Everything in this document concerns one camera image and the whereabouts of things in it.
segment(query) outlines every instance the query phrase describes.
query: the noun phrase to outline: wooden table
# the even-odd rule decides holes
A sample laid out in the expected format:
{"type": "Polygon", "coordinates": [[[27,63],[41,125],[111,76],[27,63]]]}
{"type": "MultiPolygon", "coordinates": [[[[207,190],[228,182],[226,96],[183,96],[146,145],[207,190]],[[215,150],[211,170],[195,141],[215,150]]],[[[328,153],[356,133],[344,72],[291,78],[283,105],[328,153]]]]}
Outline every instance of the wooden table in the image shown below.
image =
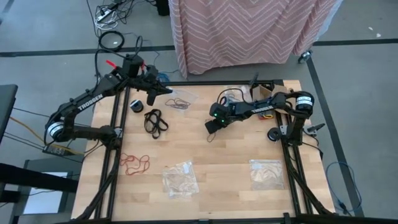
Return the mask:
{"type": "MultiPolygon", "coordinates": [[[[285,80],[284,85],[301,90],[298,80],[285,80]]],[[[210,118],[210,105],[225,86],[175,86],[198,95],[185,112],[166,107],[161,97],[153,107],[146,106],[138,114],[127,112],[122,152],[141,157],[150,156],[150,169],[144,174],[126,175],[120,167],[113,212],[113,221],[133,220],[190,220],[225,218],[275,218],[284,212],[294,216],[282,146],[267,139],[266,133],[276,126],[276,120],[259,121],[257,116],[235,122],[217,132],[208,143],[205,120],[210,118]],[[169,130],[158,140],[146,133],[144,113],[160,109],[169,123],[169,130]],[[284,165],[284,190],[251,190],[250,159],[277,159],[284,165]],[[164,192],[162,171],[166,167],[191,160],[199,185],[199,193],[190,198],[169,199],[164,192]]],[[[131,91],[130,101],[146,101],[145,92],[131,91]]],[[[114,98],[97,103],[93,127],[109,124],[114,98]]],[[[316,145],[308,136],[303,141],[316,145]]],[[[309,146],[300,146],[307,184],[317,198],[334,212],[328,184],[319,153],[309,146]]],[[[84,161],[76,193],[72,218],[79,216],[91,202],[100,182],[104,147],[90,154],[84,161]]],[[[300,207],[305,212],[302,193],[298,187],[300,207]]],[[[103,212],[108,205],[104,197],[103,212]]]]}

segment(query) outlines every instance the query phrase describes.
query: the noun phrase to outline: striped cloth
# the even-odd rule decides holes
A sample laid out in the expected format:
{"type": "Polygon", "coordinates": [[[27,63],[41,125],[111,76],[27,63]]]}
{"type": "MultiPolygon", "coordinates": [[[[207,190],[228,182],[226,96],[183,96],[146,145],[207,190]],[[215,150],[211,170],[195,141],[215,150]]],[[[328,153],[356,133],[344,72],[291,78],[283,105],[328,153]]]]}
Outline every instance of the striped cloth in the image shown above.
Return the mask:
{"type": "Polygon", "coordinates": [[[169,0],[184,77],[215,67],[285,63],[308,50],[336,0],[169,0]]]}

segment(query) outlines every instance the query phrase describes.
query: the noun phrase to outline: caster wheel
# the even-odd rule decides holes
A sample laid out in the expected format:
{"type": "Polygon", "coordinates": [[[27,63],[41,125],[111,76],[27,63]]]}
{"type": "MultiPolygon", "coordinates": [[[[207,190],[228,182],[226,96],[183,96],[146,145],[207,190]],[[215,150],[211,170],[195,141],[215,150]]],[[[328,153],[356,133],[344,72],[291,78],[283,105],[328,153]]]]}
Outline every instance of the caster wheel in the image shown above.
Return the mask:
{"type": "Polygon", "coordinates": [[[267,133],[268,139],[276,142],[281,139],[282,137],[282,132],[280,131],[279,128],[271,128],[268,133],[267,133]]]}
{"type": "Polygon", "coordinates": [[[298,63],[304,63],[306,62],[308,59],[310,59],[312,56],[312,50],[308,50],[306,52],[304,52],[300,58],[298,58],[298,63]]]}

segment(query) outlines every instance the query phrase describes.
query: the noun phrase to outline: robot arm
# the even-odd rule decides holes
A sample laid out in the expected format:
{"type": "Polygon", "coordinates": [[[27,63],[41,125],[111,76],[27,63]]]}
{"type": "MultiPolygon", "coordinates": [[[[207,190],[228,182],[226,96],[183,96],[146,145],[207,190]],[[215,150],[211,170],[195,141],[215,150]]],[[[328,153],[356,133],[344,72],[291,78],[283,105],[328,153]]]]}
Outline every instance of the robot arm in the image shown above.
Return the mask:
{"type": "Polygon", "coordinates": [[[65,142],[76,138],[99,139],[104,145],[116,138],[116,133],[110,126],[91,128],[76,126],[76,115],[107,96],[122,92],[125,87],[146,91],[147,104],[153,105],[156,96],[171,93],[172,90],[163,86],[157,78],[158,71],[152,65],[146,66],[147,71],[137,75],[143,68],[144,61],[139,56],[124,59],[123,67],[114,66],[114,70],[105,75],[91,90],[70,99],[68,103],[59,106],[45,126],[46,132],[57,142],[65,142]]]}
{"type": "Polygon", "coordinates": [[[273,97],[255,101],[234,102],[228,106],[220,103],[213,103],[210,108],[210,116],[215,117],[214,120],[205,124],[209,134],[216,132],[221,128],[226,128],[235,121],[243,121],[250,118],[256,113],[262,113],[269,110],[280,109],[286,111],[288,114],[294,116],[294,121],[287,126],[287,133],[285,137],[287,142],[293,145],[302,144],[302,131],[304,122],[312,115],[312,107],[314,97],[305,91],[297,91],[293,93],[276,93],[273,97]],[[293,109],[287,103],[287,99],[295,98],[296,107],[293,109]]]}

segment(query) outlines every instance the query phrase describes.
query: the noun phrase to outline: clear plastic bag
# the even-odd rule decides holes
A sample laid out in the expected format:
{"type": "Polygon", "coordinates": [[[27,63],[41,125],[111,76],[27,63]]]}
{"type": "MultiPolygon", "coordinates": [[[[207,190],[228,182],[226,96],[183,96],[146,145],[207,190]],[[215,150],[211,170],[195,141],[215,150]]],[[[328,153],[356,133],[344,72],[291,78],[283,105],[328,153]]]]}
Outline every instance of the clear plastic bag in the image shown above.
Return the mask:
{"type": "Polygon", "coordinates": [[[225,89],[229,89],[229,88],[239,88],[240,90],[242,90],[243,92],[243,98],[242,98],[242,93],[239,90],[227,90],[223,93],[222,96],[225,96],[226,98],[226,103],[225,106],[228,106],[229,103],[231,102],[242,102],[243,99],[246,102],[252,102],[252,98],[250,95],[250,90],[249,87],[247,85],[243,85],[243,86],[226,86],[225,89]]]}
{"type": "Polygon", "coordinates": [[[189,91],[173,89],[171,94],[163,95],[159,100],[167,107],[179,111],[186,111],[197,99],[198,96],[189,91]]]}
{"type": "Polygon", "coordinates": [[[163,184],[170,198],[188,197],[199,193],[192,162],[182,162],[163,171],[163,184]]]}
{"type": "Polygon", "coordinates": [[[253,190],[284,189],[283,168],[280,161],[251,159],[250,166],[253,190]]]}

